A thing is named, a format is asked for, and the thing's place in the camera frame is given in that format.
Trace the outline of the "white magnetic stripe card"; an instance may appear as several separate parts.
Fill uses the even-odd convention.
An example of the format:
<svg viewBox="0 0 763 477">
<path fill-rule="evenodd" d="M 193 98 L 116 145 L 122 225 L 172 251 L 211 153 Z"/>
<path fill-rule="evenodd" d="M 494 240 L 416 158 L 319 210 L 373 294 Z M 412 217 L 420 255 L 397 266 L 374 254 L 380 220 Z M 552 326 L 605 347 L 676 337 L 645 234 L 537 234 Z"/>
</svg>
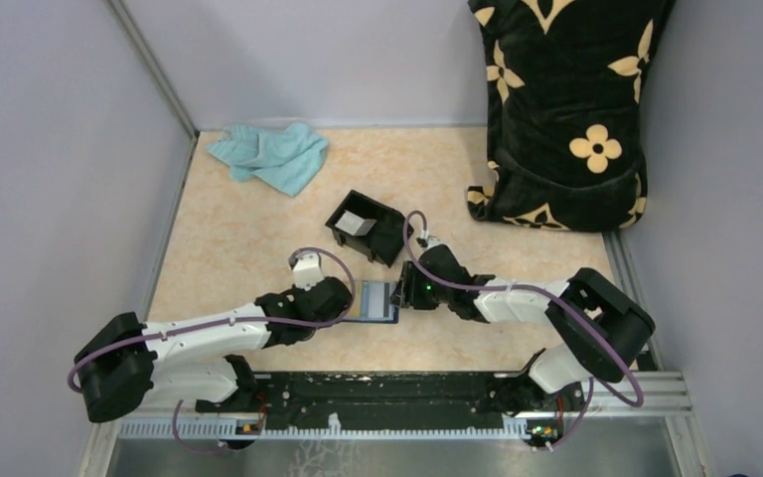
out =
<svg viewBox="0 0 763 477">
<path fill-rule="evenodd" d="M 389 320 L 392 317 L 390 297 L 393 289 L 394 285 L 389 281 L 364 281 L 361 316 L 376 321 Z"/>
</svg>

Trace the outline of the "blue leather card holder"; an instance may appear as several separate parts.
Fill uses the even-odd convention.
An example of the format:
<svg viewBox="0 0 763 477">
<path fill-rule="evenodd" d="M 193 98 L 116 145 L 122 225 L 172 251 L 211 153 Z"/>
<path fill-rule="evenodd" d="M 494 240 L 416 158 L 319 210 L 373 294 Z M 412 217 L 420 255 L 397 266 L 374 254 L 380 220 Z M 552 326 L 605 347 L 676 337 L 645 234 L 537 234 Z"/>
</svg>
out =
<svg viewBox="0 0 763 477">
<path fill-rule="evenodd" d="M 359 281 L 353 306 L 343 321 L 366 324 L 397 323 L 399 310 L 390 301 L 394 289 L 393 281 Z"/>
</svg>

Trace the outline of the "black plastic card box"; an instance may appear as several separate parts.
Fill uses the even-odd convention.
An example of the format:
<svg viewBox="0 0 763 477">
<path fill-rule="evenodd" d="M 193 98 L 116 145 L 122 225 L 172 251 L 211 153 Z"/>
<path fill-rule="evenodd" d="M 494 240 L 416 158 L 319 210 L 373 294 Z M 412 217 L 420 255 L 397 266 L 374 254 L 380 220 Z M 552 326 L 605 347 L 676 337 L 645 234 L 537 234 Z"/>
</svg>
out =
<svg viewBox="0 0 763 477">
<path fill-rule="evenodd" d="M 410 238 L 413 226 L 405 223 L 404 214 L 388 205 L 351 190 L 325 227 L 339 246 L 353 249 L 370 262 L 393 267 L 404 249 L 402 231 Z"/>
</svg>

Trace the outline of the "grey credit card stack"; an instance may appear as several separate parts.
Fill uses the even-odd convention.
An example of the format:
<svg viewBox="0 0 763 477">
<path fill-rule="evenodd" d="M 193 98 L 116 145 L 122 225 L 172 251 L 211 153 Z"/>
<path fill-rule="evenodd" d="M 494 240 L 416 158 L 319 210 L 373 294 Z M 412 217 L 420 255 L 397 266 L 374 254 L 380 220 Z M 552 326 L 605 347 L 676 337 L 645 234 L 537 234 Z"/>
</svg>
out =
<svg viewBox="0 0 763 477">
<path fill-rule="evenodd" d="M 364 237 L 376 223 L 375 219 L 363 218 L 353 212 L 344 211 L 336 220 L 335 228 L 349 236 Z"/>
</svg>

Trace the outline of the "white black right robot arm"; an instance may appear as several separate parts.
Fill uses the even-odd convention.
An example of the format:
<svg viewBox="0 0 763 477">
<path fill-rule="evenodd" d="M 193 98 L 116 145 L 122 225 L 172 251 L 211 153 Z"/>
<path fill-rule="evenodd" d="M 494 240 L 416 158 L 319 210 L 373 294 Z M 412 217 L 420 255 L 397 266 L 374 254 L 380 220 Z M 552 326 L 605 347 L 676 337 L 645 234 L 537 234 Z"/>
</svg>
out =
<svg viewBox="0 0 763 477">
<path fill-rule="evenodd" d="M 472 274 L 443 242 L 404 263 L 391 296 L 403 309 L 446 306 L 465 321 L 552 327 L 560 344 L 526 364 L 520 396 L 547 408 L 566 386 L 594 378 L 618 383 L 656 330 L 651 316 L 597 270 L 582 267 L 563 281 L 542 284 Z"/>
</svg>

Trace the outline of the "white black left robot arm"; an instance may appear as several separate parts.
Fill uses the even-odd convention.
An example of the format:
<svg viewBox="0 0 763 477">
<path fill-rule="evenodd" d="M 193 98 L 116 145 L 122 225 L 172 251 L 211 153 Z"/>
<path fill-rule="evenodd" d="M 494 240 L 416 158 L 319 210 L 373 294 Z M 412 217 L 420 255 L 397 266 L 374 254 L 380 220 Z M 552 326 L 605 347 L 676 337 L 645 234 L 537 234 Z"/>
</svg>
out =
<svg viewBox="0 0 763 477">
<path fill-rule="evenodd" d="M 343 320 L 355 291 L 355 284 L 327 276 L 308 289 L 293 286 L 180 322 L 148 324 L 121 313 L 75 355 L 68 386 L 94 423 L 180 400 L 207 411 L 244 411 L 255 404 L 258 385 L 240 352 L 309 340 Z"/>
</svg>

